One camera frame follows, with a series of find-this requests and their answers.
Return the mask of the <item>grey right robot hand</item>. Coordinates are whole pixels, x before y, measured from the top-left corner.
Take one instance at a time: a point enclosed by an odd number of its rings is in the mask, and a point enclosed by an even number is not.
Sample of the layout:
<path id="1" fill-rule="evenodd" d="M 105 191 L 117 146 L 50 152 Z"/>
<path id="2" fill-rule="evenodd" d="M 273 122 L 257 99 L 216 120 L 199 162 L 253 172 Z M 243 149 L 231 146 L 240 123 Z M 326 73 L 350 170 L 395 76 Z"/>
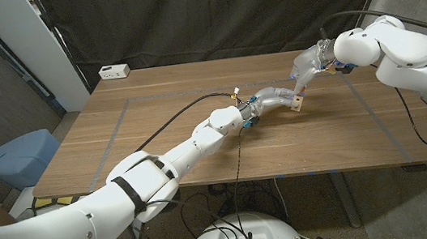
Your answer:
<path id="1" fill-rule="evenodd" d="M 290 73 L 290 78 L 297 81 L 295 94 L 300 94 L 317 73 L 327 70 L 335 62 L 334 43 L 335 40 L 321 39 L 296 56 Z"/>

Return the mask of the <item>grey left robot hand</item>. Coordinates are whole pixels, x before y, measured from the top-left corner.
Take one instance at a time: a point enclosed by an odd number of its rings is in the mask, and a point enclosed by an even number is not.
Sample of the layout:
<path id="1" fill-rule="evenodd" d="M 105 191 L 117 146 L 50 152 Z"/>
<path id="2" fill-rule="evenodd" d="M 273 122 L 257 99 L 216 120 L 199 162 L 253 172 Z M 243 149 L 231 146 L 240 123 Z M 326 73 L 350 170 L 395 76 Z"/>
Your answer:
<path id="1" fill-rule="evenodd" d="M 257 125 L 265 110 L 276 106 L 288 106 L 295 109 L 300 102 L 296 100 L 293 90 L 281 87 L 265 87 L 246 101 L 241 101 L 238 109 L 243 117 L 243 127 Z"/>

